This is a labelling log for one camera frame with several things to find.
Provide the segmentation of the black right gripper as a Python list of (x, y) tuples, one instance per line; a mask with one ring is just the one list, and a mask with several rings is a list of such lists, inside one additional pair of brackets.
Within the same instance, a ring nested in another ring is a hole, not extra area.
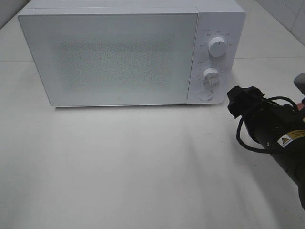
[(279, 105), (275, 100), (289, 101), (285, 97), (262, 99), (248, 110), (250, 99), (263, 98), (256, 87), (233, 87), (228, 93), (228, 110), (234, 118), (244, 115), (250, 137), (263, 146), (287, 146), (300, 139), (300, 110), (295, 104)]

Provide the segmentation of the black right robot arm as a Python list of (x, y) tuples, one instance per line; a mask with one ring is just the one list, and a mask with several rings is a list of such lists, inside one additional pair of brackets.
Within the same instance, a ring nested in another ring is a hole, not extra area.
[(240, 118), (236, 140), (245, 149), (268, 154), (298, 187), (305, 205), (305, 102), (284, 96), (265, 98), (256, 87), (233, 87), (228, 110)]

